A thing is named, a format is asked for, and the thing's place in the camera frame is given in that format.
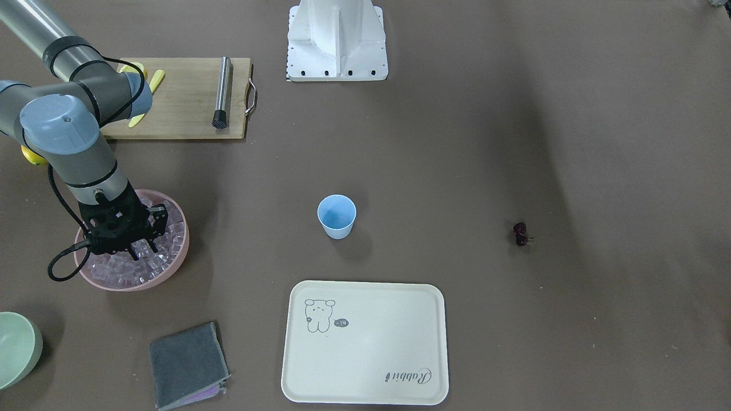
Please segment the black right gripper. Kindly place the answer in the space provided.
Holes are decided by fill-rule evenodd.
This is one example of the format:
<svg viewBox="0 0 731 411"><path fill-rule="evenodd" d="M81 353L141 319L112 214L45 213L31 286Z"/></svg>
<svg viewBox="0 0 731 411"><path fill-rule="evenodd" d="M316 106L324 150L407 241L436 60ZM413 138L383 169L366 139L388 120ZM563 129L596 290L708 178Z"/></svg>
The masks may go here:
<svg viewBox="0 0 731 411"><path fill-rule="evenodd" d="M165 234L168 221L165 204L147 207L139 200L136 190L123 190L113 200L107 199L103 192L95 197L101 202L78 203L85 224L85 240L92 254L127 252L131 259L139 261L134 247L139 240L144 240L154 254L158 252L155 240Z"/></svg>

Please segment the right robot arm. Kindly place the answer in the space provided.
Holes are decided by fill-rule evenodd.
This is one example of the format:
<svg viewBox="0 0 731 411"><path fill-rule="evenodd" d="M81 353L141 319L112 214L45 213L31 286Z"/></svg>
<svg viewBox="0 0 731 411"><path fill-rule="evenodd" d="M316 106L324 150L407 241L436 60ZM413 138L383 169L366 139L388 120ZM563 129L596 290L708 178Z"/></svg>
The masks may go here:
<svg viewBox="0 0 731 411"><path fill-rule="evenodd" d="M101 129L146 114L153 93L139 70L118 72L42 1L3 1L2 22L58 83L2 81L2 133L46 159L78 201L84 239L95 255L127 252L163 235L167 213L139 200Z"/></svg>

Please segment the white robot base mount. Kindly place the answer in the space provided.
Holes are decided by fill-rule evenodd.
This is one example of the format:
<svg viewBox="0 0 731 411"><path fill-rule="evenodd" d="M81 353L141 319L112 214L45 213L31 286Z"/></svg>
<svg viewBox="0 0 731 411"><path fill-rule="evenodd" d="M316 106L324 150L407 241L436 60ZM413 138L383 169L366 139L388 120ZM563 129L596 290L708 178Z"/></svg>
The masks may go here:
<svg viewBox="0 0 731 411"><path fill-rule="evenodd" d="M387 79L381 7L371 1L300 1L289 9L288 16L288 81Z"/></svg>

